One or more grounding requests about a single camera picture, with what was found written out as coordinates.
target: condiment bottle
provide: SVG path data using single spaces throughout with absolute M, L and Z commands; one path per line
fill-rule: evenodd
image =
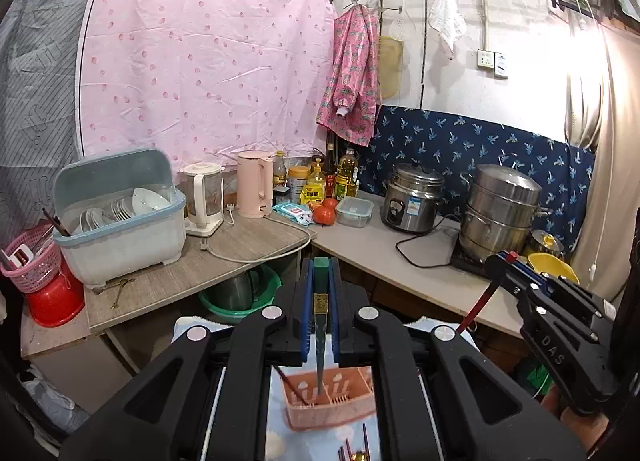
M 326 180 L 324 195 L 325 197 L 333 197 L 335 184 L 335 155 L 333 144 L 326 145 L 326 158 L 324 164 L 322 164 L 322 172 L 324 172 L 324 179 Z
M 322 162 L 320 158 L 316 158 L 316 162 L 311 165 L 312 171 L 306 180 L 306 184 L 322 185 L 322 199 L 326 196 L 326 180 L 322 173 Z
M 276 151 L 273 160 L 273 186 L 285 186 L 287 183 L 287 167 L 284 165 L 284 151 Z
M 294 165 L 289 167 L 289 186 L 291 187 L 291 202 L 300 204 L 300 192 L 306 185 L 306 178 L 309 177 L 309 169 L 304 165 Z
M 346 196 L 355 197 L 358 191 L 358 161 L 353 149 L 347 149 L 340 158 L 338 172 L 335 175 L 334 197 L 338 201 Z

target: pink polka dot curtain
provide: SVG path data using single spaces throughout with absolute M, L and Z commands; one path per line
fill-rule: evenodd
M 310 156 L 332 67 L 328 0 L 89 0 L 78 57 L 84 155 L 141 146 L 183 165 L 244 149 Z

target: rice cooker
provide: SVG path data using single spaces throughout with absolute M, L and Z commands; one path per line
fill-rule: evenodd
M 395 164 L 388 179 L 382 221 L 403 232 L 428 232 L 433 228 L 443 185 L 444 177 L 435 170 Z

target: white blender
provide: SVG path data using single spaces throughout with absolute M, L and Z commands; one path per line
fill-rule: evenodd
M 223 170 L 224 167 L 207 162 L 184 167 L 189 177 L 183 190 L 187 198 L 188 216 L 184 219 L 187 235 L 210 237 L 222 224 Z

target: red rod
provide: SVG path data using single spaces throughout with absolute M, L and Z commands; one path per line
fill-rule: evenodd
M 476 305 L 471 309 L 471 311 L 469 311 L 469 314 L 465 316 L 462 324 L 458 326 L 458 329 L 456 329 L 456 333 L 462 333 L 466 328 L 469 327 L 469 325 L 478 316 L 478 313 L 482 311 L 482 308 L 486 306 L 486 303 L 489 302 L 489 299 L 491 299 L 491 297 L 495 293 L 495 290 L 498 289 L 499 286 L 500 284 L 498 282 L 492 281 L 492 283 L 489 284 L 482 296 L 478 299 L 478 302 L 476 302 Z

